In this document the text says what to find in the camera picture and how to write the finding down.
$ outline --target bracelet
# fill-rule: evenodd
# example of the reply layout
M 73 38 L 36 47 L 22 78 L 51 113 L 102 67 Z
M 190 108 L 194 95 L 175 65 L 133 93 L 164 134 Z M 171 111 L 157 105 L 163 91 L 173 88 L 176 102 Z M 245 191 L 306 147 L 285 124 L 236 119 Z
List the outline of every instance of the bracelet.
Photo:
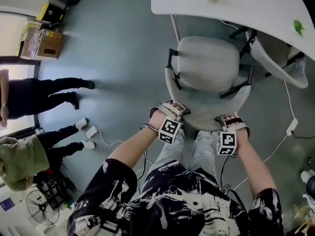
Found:
M 151 129 L 151 130 L 153 130 L 153 131 L 155 131 L 155 132 L 158 133 L 158 130 L 155 129 L 151 124 L 148 124 L 148 123 L 143 124 L 143 125 L 141 126 L 140 130 L 142 130 L 144 127 L 147 127 L 147 128 L 149 128 L 149 129 Z

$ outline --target light gray pants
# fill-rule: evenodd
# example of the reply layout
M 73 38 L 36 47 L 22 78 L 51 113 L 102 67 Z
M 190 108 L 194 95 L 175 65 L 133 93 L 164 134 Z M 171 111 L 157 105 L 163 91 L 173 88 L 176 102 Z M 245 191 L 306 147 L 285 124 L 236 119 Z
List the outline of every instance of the light gray pants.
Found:
M 180 129 L 173 144 L 165 143 L 161 154 L 158 156 L 156 162 L 150 167 L 148 174 L 174 160 L 177 160 L 180 164 L 184 165 L 184 140 L 184 131 Z M 216 178 L 215 155 L 211 148 L 212 141 L 213 138 L 210 135 L 210 132 L 200 131 L 198 133 L 197 138 L 193 143 L 193 155 L 188 166 L 190 172 L 202 168 L 205 172 Z

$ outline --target black and white patterned shirt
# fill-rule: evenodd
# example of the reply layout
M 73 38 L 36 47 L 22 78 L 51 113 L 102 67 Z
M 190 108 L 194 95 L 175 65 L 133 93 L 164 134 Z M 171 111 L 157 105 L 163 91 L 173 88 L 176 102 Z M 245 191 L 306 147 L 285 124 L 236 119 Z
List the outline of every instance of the black and white patterned shirt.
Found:
M 284 235 L 278 193 L 263 190 L 248 215 L 202 169 L 191 173 L 173 161 L 152 171 L 134 201 L 134 171 L 107 159 L 78 199 L 69 236 Z

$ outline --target concrete floor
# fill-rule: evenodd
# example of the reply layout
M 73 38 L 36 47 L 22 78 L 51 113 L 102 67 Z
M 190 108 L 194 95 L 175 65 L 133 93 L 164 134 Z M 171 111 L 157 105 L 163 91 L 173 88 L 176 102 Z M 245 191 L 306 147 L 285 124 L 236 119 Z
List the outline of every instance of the concrete floor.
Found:
M 229 40 L 234 31 L 217 20 L 178 17 L 181 37 L 208 36 L 225 39 L 239 48 L 245 36 Z M 90 120 L 103 132 L 107 143 L 126 140 L 148 121 L 149 108 L 169 99 L 164 78 L 168 48 L 176 48 L 177 41 L 169 16 L 154 15 L 151 0 L 81 0 L 68 11 L 65 22 L 65 42 L 58 60 L 43 61 L 41 79 L 80 77 L 94 80 L 97 89 L 80 89 L 80 109 L 62 104 L 42 113 L 40 123 L 45 131 L 57 130 L 77 122 L 82 117 Z M 247 55 L 242 63 L 254 64 Z M 294 113 L 299 121 L 298 135 L 314 135 L 315 124 L 315 62 L 307 60 L 309 87 L 298 89 L 289 85 Z M 285 135 L 292 120 L 283 81 L 263 77 L 264 70 L 255 64 L 252 92 L 240 111 L 252 127 L 250 141 L 265 159 Z M 85 139 L 80 132 L 66 141 Z M 93 151 L 78 152 L 66 158 L 67 170 L 62 171 L 83 191 L 102 162 L 116 147 L 105 146 L 96 134 L 91 141 L 97 144 Z M 148 159 L 154 161 L 162 148 L 155 141 L 148 149 Z M 294 226 L 292 208 L 303 204 L 304 184 L 300 171 L 315 147 L 315 140 L 287 138 L 267 162 L 280 193 L 284 224 Z M 217 157 L 217 175 L 220 175 L 223 157 Z M 135 171 L 143 166 L 140 159 Z M 240 160 L 230 159 L 224 170 L 224 184 L 235 187 L 246 174 Z M 247 208 L 252 197 L 246 181 L 237 192 Z

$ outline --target white power strip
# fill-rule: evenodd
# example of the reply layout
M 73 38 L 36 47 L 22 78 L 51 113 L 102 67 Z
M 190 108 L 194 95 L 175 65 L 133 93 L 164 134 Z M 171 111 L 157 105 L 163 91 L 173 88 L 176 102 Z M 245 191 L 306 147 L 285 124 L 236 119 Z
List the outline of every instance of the white power strip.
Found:
M 97 129 L 95 126 L 93 126 L 92 128 L 90 128 L 87 132 L 86 135 L 88 138 L 91 138 L 93 135 L 95 135 L 97 133 Z
M 294 131 L 294 130 L 295 130 L 295 128 L 296 128 L 296 126 L 297 126 L 297 124 L 298 124 L 298 121 L 297 121 L 297 119 L 296 119 L 296 118 L 294 118 L 294 119 L 292 120 L 292 122 L 291 122 L 290 126 L 289 126 L 289 127 L 287 128 L 287 130 L 286 130 L 286 134 L 287 134 L 287 136 L 292 135 L 292 131 Z

